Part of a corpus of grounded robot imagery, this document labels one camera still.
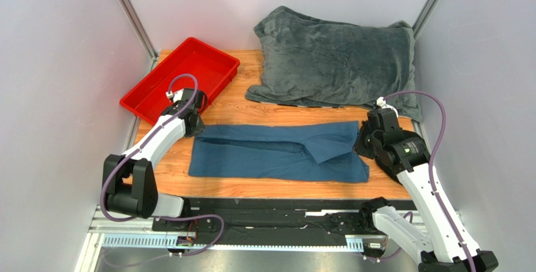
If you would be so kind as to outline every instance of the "wooden tabletop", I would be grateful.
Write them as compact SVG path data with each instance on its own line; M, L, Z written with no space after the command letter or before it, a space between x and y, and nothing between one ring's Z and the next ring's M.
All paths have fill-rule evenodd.
M253 84L260 84L262 53L260 50L226 50L240 60L238 74L221 92L201 118L206 125L251 124L270 126L312 125L329 122L367 120L367 110L346 108L298 108L256 103L246 100L244 94ZM171 53L163 50L162 61ZM399 119L401 127L413 130L409 118ZM152 126L142 121L138 142ZM307 182L281 179L197 178L188 175L194 139L180 139L162 158L155 170L158 190L177 196L225 198L375 198L409 199L408 192L390 179L370 159L368 183Z

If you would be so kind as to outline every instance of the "folded garment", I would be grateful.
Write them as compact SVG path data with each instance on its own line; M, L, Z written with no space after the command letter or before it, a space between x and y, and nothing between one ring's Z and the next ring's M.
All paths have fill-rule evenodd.
M371 28L312 18L280 6L255 28L264 62L246 99L293 106L373 107L378 97L415 89L411 26ZM414 94L388 101L422 121Z
M300 127L207 126L196 136L191 176L366 182L369 166L352 152L358 122Z

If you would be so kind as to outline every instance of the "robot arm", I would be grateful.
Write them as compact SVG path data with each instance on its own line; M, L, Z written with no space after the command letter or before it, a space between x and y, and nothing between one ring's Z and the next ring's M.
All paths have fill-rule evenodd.
M175 116L191 97L195 99L190 106ZM111 154L104 161L103 183L127 155L137 149L143 149L123 165L108 186L105 198L108 211L142 218L178 217L181 214L184 200L158 192L154 169L175 142L183 137L196 135L204 129L198 110L206 101L206 96L202 91L194 94L193 89L182 89L169 98L173 104L162 112L155 126L141 141L122 155ZM130 176L132 184L124 183L123 179Z
M362 156L375 159L383 171L408 190L430 236L402 218L383 198L363 204L361 212L367 227L380 230L392 238L411 256L419 271L470 271L461 244L467 246L476 271L494 270L498 266L495 255L491 251L481 251L462 225L445 196L435 168L435 189L432 188L428 174L430 154L424 140L399 127L398 114L392 106L387 107L380 100L378 105L379 109L368 112L368 121L363 123L354 150ZM442 196L446 211L462 235L461 244L450 226L449 217L436 199L436 193Z

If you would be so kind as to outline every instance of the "blue cloth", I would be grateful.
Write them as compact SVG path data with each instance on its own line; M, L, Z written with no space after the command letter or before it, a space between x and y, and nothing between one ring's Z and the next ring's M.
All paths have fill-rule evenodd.
M352 152L358 122L300 127L213 125L196 136L191 176L366 182L369 166Z

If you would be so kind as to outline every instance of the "gray fleece blanket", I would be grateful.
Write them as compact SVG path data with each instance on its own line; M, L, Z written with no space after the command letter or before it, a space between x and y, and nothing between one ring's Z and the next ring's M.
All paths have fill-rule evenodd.
M371 28L324 21L280 6L255 28L264 72L249 87L252 101L307 107L359 105L415 89L415 39L404 21ZM422 121L413 94L388 101L401 115Z

